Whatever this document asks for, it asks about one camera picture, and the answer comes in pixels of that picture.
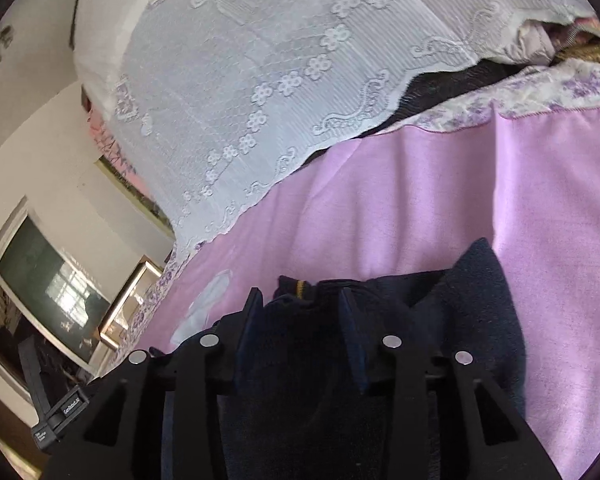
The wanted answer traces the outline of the green patterned board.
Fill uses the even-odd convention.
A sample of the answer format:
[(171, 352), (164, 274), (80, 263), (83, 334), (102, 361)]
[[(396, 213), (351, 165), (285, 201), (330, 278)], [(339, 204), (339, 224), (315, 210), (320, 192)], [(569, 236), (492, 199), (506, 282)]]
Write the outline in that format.
[(120, 188), (123, 194), (135, 207), (143, 214), (146, 214), (146, 216), (151, 221), (155, 222), (157, 226), (160, 226), (161, 229), (164, 229), (169, 234), (173, 234), (171, 222), (166, 218), (166, 215), (160, 207), (153, 200), (140, 192), (136, 186), (132, 185), (126, 177), (123, 177), (122, 174), (108, 162), (105, 156), (100, 156), (96, 165), (99, 166), (118, 188)]

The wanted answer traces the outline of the pink floral quilt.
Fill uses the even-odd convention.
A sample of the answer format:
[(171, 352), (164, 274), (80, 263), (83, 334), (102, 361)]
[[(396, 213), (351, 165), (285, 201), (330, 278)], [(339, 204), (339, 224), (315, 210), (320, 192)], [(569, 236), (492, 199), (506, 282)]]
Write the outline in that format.
[(135, 171), (135, 168), (123, 155), (120, 145), (108, 130), (105, 119), (102, 118), (102, 114), (96, 110), (95, 105), (88, 97), (84, 88), (81, 88), (81, 104), (86, 111), (88, 132), (95, 142), (96, 148), (100, 151), (100, 154), (102, 154), (106, 161), (114, 167), (114, 170), (116, 170), (118, 174), (121, 174), (126, 180), (129, 182), (140, 182), (140, 177)]

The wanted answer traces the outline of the window with white frame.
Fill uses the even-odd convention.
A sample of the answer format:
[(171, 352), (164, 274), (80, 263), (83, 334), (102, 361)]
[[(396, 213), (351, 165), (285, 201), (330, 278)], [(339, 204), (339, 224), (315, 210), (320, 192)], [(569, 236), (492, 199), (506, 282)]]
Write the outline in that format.
[(0, 229), (0, 374), (27, 390), (18, 347), (35, 336), (69, 378), (96, 377), (109, 356), (99, 336), (109, 309), (108, 298), (20, 200)]

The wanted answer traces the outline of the white lace cover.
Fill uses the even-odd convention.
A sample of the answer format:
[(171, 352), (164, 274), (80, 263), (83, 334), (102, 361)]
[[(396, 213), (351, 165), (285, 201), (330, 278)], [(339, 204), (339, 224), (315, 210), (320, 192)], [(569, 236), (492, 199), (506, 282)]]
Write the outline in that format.
[(527, 64), (588, 0), (79, 0), (88, 97), (175, 253), (228, 232), (313, 153), (377, 127), (411, 80)]

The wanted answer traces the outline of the pink satin bedspread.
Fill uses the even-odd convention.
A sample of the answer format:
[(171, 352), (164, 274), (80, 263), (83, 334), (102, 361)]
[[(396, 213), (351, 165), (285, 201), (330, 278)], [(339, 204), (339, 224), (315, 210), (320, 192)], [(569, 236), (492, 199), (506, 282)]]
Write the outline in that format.
[(142, 347), (174, 349), (308, 282), (445, 269), (478, 238), (498, 256), (527, 346), (528, 422), (566, 479), (600, 452), (600, 107), (407, 126), (340, 143), (286, 178), (174, 280)]

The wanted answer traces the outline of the navy knit school cardigan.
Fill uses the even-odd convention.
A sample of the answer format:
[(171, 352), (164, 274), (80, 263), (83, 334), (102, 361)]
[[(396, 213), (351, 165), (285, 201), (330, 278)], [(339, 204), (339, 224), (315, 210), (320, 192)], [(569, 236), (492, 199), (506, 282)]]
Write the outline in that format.
[(524, 419), (526, 350), (498, 258), (302, 284), (166, 357), (140, 479), (527, 479), (547, 466)]

